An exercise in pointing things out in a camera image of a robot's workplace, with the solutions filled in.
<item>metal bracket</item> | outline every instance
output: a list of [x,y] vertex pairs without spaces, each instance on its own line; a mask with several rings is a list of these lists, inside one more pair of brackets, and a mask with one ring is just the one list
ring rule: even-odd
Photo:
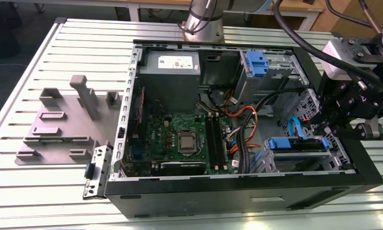
[[85,189],[84,200],[105,199],[105,187],[108,180],[108,170],[112,158],[112,147],[108,145],[100,146],[94,150],[90,163],[85,169]]

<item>floor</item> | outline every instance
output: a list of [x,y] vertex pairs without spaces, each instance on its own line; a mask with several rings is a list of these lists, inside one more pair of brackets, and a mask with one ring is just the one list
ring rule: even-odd
[[[0,59],[0,109],[57,17],[129,21],[126,8],[46,4],[44,9],[44,13],[37,13],[33,4],[18,3],[17,5],[22,25],[13,30],[13,34],[18,40],[21,51],[16,56]],[[189,15],[186,11],[172,10],[152,13],[153,15],[150,11],[141,9],[144,22],[177,23],[186,20]],[[223,15],[223,24],[226,26],[247,25],[243,15],[230,13]]]

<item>blue latch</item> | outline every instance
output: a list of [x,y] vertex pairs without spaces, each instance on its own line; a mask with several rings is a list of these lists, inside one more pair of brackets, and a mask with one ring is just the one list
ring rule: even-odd
[[329,150],[330,149],[330,141],[325,137],[322,138],[322,144],[323,144],[325,150]]
[[259,51],[247,51],[247,64],[253,70],[254,77],[263,77],[269,70],[269,60]]
[[269,140],[270,149],[290,149],[291,144],[287,138],[271,138]]

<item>blue cable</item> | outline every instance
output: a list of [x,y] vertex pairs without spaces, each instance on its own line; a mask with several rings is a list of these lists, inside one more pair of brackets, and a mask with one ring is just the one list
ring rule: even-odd
[[305,135],[303,131],[302,131],[302,126],[301,126],[301,122],[299,119],[294,116],[291,116],[287,120],[287,131],[289,131],[289,135],[293,137],[295,136],[294,133],[294,128],[293,128],[293,122],[295,123],[295,127],[297,127],[297,131],[298,131],[298,136],[302,137],[303,140],[307,140],[307,136]]

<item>green motherboard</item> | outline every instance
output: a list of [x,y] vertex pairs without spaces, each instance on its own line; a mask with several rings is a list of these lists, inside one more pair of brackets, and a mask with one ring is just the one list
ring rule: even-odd
[[[233,173],[225,145],[225,136],[230,130],[229,118],[215,117],[217,126],[213,127],[207,124],[207,118],[206,115],[149,116],[145,147],[130,148],[134,176],[153,176],[154,165],[172,161],[205,163],[205,174],[207,175]],[[214,129],[211,134],[209,134],[206,126]],[[217,135],[215,144],[207,137],[214,134]],[[218,165],[210,162],[215,157],[215,161],[221,162]]]

